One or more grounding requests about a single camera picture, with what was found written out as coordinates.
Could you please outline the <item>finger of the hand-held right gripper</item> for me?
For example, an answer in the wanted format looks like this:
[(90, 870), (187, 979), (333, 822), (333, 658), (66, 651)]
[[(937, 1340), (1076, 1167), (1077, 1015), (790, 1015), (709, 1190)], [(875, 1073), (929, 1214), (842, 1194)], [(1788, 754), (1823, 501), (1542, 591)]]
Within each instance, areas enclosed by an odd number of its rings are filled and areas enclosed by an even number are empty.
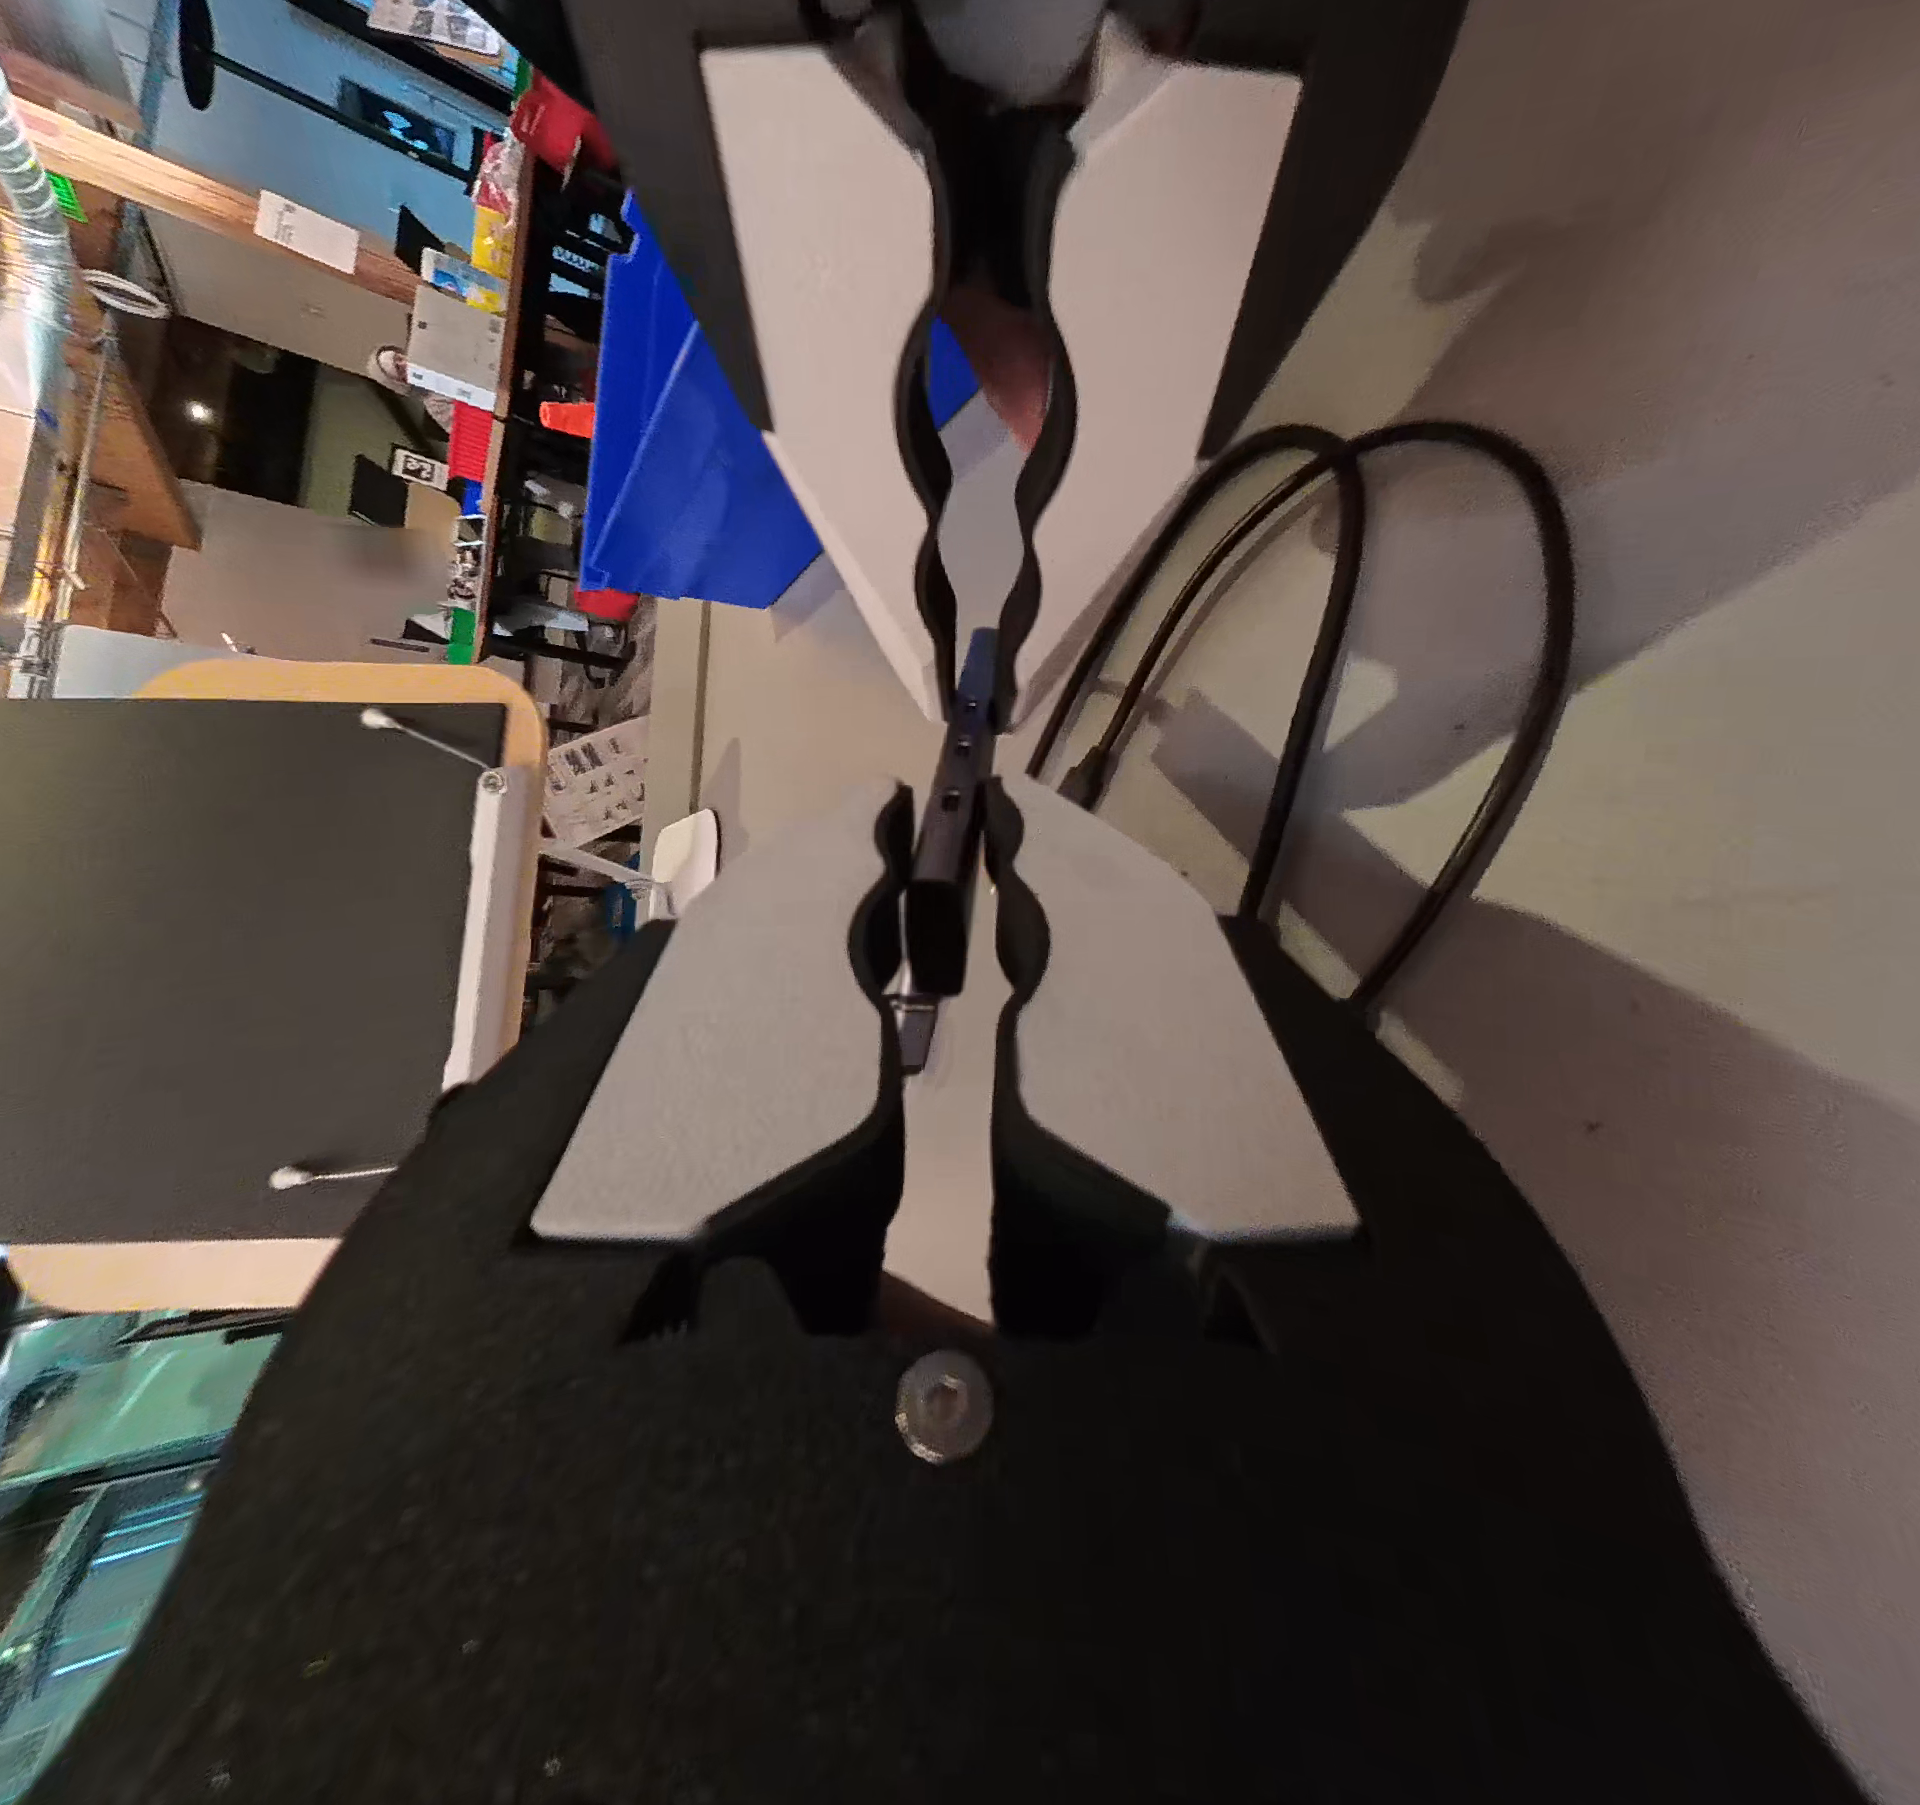
[(1198, 470), (1303, 90), (1287, 71), (1095, 53), (1041, 200), (1059, 366), (1014, 483), (1008, 725), (1034, 714), (1070, 635)]
[(898, 44), (700, 53), (769, 412), (761, 436), (911, 702), (940, 719), (915, 561), (937, 501), (908, 475), (898, 392), (934, 302), (936, 205)]

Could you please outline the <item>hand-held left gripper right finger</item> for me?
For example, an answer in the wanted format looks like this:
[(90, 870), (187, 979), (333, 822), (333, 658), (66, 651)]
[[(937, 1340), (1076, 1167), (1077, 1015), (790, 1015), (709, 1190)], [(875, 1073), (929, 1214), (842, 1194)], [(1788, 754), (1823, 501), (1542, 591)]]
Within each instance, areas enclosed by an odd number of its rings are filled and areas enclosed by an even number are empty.
[(988, 1287), (1005, 1335), (1089, 1335), (1221, 1248), (1344, 1246), (1357, 1203), (1221, 917), (1032, 780), (982, 794), (995, 948)]

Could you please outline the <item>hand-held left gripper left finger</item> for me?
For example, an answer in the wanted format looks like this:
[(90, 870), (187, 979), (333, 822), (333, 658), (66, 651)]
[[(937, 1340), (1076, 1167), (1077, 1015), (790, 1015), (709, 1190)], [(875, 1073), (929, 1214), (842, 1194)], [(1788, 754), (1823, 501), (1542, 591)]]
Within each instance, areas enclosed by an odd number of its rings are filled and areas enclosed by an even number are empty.
[(697, 1290), (761, 1264), (809, 1335), (872, 1326), (904, 1186), (914, 792), (870, 780), (759, 838), (689, 901), (531, 1217), (644, 1248)]

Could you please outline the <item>blue storage bin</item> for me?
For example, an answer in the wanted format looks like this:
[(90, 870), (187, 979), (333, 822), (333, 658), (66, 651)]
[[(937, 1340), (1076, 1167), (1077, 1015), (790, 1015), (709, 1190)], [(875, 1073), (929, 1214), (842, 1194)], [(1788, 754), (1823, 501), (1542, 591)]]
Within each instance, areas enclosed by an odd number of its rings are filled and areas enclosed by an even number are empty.
[[(634, 190), (622, 213), (633, 243), (607, 270), (580, 584), (767, 606), (822, 544), (761, 436), (767, 405), (751, 418)], [(900, 387), (945, 426), (977, 378), (934, 319)]]

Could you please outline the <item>dark USB hub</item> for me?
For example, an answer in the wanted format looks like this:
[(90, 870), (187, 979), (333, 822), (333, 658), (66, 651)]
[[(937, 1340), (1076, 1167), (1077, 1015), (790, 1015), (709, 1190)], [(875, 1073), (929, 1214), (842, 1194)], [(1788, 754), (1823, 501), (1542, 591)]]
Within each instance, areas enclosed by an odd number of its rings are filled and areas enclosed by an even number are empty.
[(972, 911), (982, 864), (986, 783), (1000, 714), (998, 634), (968, 643), (955, 702), (919, 818), (902, 898), (904, 985), (893, 997), (902, 1073), (925, 1071), (940, 1007), (966, 985)]

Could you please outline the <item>grey desk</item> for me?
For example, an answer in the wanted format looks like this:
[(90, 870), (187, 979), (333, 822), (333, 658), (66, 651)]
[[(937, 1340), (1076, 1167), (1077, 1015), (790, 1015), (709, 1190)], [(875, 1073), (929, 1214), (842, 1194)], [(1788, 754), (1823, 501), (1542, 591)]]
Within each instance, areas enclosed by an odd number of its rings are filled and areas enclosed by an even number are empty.
[[(1916, 0), (1473, 0), (1402, 179), (1252, 423), (1502, 427), (1556, 475), (1575, 686), (1383, 1042), (1575, 1258), (1769, 1648), (1916, 1801)], [(1491, 471), (1374, 461), (1279, 881), (1371, 961), (1499, 759), (1538, 635)], [(1229, 907), (1320, 609), (1310, 511), (1169, 652), (1102, 815)], [(662, 815), (725, 842), (918, 777), (822, 561), (662, 606)]]

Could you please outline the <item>person's right hand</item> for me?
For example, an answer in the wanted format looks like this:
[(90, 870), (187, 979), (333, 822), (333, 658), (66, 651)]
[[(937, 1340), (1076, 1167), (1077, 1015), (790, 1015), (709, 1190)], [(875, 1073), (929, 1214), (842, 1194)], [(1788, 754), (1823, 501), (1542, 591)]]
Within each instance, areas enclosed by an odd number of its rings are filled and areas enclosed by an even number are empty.
[(1032, 451), (1051, 398), (1051, 352), (1035, 315), (977, 282), (955, 285), (943, 311), (996, 420)]

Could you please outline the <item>printed paper sheet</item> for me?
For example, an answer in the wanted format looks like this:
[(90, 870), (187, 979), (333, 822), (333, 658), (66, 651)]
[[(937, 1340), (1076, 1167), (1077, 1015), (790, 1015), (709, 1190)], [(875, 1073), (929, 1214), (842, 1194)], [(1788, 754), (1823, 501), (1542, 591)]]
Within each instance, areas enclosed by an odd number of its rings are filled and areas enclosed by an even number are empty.
[(642, 818), (648, 750), (646, 714), (550, 747), (540, 808), (546, 835), (580, 849), (634, 829)]

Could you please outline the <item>white cardboard box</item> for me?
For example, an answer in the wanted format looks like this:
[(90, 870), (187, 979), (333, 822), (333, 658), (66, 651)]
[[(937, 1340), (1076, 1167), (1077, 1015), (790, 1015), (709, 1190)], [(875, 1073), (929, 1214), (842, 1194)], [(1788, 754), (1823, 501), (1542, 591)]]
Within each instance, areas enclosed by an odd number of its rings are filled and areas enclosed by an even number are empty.
[(501, 387), (507, 331), (501, 311), (418, 282), (404, 352), (409, 387), (491, 414)]

